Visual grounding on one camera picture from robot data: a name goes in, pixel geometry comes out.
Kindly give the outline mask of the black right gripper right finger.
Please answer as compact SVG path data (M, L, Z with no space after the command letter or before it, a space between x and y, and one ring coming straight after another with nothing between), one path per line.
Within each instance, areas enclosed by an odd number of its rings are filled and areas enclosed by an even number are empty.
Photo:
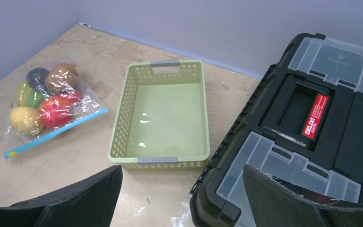
M243 182L258 227L363 227L363 204L313 192L248 164Z

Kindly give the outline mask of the clear zip bag blue seal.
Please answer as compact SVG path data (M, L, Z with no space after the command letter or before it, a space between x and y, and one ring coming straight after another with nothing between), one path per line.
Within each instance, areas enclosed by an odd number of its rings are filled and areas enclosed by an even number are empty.
M11 97L5 159L108 112L72 54L15 75Z

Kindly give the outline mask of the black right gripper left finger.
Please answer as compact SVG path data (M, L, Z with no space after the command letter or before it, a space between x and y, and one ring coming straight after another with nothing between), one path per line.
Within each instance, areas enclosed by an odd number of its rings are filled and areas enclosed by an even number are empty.
M0 227L108 227L122 179L122 167L114 165L50 193L0 207Z

